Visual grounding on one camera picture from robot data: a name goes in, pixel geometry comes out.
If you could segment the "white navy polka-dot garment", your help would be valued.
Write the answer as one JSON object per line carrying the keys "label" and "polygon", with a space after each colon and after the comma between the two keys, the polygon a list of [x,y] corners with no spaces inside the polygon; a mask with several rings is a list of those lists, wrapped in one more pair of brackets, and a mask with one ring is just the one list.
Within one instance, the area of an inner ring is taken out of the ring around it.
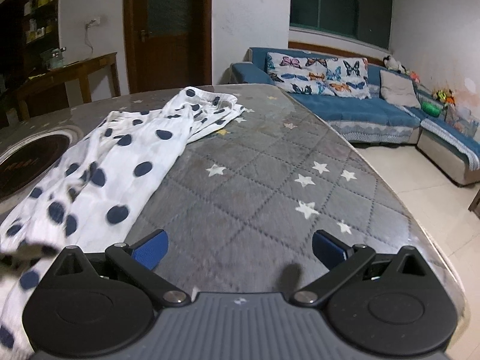
{"label": "white navy polka-dot garment", "polygon": [[27,359],[24,307],[67,245],[122,242],[187,144],[243,113],[232,94],[183,88],[158,110],[112,111],[1,223],[1,357]]}

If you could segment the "grey star quilted table cover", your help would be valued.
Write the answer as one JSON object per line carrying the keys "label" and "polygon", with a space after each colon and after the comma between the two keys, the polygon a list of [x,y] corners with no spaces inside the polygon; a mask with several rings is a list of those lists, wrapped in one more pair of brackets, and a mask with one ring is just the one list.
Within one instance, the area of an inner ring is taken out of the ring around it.
{"label": "grey star quilted table cover", "polygon": [[[102,100],[6,127],[1,153],[32,134],[67,126],[84,138],[112,111],[158,110],[180,91]],[[273,86],[220,85],[205,91],[232,94],[243,113],[187,144],[120,242],[165,230],[169,247],[158,272],[188,293],[292,293],[326,272],[311,247],[318,229],[380,253],[413,245],[457,313],[465,314],[464,289],[448,261],[335,130]]]}

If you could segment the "blue sectional sofa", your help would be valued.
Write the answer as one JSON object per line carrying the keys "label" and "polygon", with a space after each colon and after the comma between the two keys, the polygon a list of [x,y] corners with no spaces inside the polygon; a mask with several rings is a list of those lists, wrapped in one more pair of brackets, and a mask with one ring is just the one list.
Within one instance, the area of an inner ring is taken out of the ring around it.
{"label": "blue sectional sofa", "polygon": [[[367,59],[323,55],[299,49],[251,47],[244,61],[231,64],[231,82],[276,86],[267,74],[266,55],[269,52],[301,58]],[[381,70],[411,80],[421,107],[395,106],[384,100],[380,94]],[[368,88],[371,97],[362,100],[357,97],[286,93],[326,121],[351,143],[414,145],[458,185],[479,182],[478,119],[467,117],[464,111],[452,105],[440,104],[417,88],[413,80],[405,74],[387,70],[369,60]],[[442,108],[442,114],[438,118],[429,116],[422,111],[422,102],[438,105]]]}

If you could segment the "round induction cooktop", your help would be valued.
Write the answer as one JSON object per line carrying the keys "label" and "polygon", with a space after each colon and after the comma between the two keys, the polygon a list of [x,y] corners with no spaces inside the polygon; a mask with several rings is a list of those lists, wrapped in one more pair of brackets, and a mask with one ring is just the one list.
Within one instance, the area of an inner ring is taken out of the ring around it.
{"label": "round induction cooktop", "polygon": [[81,138],[82,131],[67,126],[32,134],[5,149],[1,153],[1,204],[15,204]]}

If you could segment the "green ball toy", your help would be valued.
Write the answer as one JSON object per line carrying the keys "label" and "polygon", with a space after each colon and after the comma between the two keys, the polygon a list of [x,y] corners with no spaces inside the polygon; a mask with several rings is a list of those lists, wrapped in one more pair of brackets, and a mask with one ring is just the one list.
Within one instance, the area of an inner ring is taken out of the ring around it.
{"label": "green ball toy", "polygon": [[430,102],[422,102],[421,109],[434,118],[438,118],[442,114],[442,108]]}

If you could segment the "beige cushion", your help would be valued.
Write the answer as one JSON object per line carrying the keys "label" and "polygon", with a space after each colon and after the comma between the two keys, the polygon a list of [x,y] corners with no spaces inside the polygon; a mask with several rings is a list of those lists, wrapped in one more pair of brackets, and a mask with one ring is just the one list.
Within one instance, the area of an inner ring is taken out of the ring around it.
{"label": "beige cushion", "polygon": [[388,103],[403,107],[421,107],[411,80],[385,70],[380,71],[380,80],[380,94]]}

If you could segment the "butterfly print cushion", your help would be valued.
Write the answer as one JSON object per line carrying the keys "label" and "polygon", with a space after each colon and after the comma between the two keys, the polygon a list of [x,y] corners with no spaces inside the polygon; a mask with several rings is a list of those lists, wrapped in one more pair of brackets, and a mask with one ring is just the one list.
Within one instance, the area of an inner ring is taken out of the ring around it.
{"label": "butterfly print cushion", "polygon": [[294,57],[268,52],[267,74],[291,94],[370,98],[366,58]]}

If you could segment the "colourful toy pile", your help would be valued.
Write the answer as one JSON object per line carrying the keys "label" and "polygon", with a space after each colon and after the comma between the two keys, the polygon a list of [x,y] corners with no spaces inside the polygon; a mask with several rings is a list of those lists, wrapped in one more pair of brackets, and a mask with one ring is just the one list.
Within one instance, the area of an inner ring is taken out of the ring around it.
{"label": "colourful toy pile", "polygon": [[433,99],[441,102],[443,105],[455,105],[456,101],[450,88],[439,89],[432,93]]}

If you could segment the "wooden side table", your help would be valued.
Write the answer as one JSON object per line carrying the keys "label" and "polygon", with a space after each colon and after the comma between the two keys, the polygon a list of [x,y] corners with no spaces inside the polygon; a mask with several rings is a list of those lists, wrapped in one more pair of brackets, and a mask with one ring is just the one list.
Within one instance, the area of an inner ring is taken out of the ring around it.
{"label": "wooden side table", "polygon": [[103,68],[110,69],[113,94],[114,97],[119,97],[121,95],[120,81],[116,63],[116,52],[113,52],[70,63],[68,66],[54,69],[46,74],[33,78],[32,80],[28,80],[17,90],[16,94],[21,118],[23,120],[30,119],[29,108],[26,102],[28,97],[72,80],[79,80],[82,101],[84,103],[92,102],[91,91],[89,88],[89,75],[100,71]]}

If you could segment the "black white plush toy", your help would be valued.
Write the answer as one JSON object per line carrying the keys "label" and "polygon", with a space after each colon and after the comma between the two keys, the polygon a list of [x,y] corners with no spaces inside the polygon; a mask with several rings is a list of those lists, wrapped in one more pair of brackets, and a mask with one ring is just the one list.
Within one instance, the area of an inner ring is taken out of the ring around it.
{"label": "black white plush toy", "polygon": [[383,63],[387,70],[391,70],[394,72],[398,72],[400,74],[405,74],[406,70],[405,67],[397,61],[392,55],[387,55],[383,58]]}

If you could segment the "glass jug on table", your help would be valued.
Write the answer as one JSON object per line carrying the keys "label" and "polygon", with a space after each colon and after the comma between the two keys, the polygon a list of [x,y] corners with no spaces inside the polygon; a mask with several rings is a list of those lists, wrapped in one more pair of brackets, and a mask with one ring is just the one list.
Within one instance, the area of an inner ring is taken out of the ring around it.
{"label": "glass jug on table", "polygon": [[48,49],[41,53],[43,65],[49,70],[55,70],[64,66],[64,53],[66,47]]}

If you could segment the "brown wooden door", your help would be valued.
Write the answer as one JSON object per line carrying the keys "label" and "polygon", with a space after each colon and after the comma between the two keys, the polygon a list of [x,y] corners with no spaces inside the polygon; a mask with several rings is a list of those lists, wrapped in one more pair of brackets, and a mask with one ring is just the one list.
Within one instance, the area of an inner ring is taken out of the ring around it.
{"label": "brown wooden door", "polygon": [[212,83],[212,0],[123,0],[130,92]]}

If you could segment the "dark green window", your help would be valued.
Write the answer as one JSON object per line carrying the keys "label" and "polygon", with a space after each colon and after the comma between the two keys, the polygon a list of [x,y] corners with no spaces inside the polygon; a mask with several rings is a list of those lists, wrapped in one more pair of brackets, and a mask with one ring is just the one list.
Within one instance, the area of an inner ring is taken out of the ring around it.
{"label": "dark green window", "polygon": [[290,0],[289,24],[388,49],[393,0]]}

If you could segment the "dark wooden shelf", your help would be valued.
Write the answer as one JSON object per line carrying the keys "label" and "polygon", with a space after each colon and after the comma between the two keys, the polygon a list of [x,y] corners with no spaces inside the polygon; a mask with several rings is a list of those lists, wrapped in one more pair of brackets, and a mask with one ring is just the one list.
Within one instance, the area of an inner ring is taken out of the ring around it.
{"label": "dark wooden shelf", "polygon": [[17,111],[17,90],[47,71],[44,53],[59,46],[58,0],[1,0],[1,126]]}

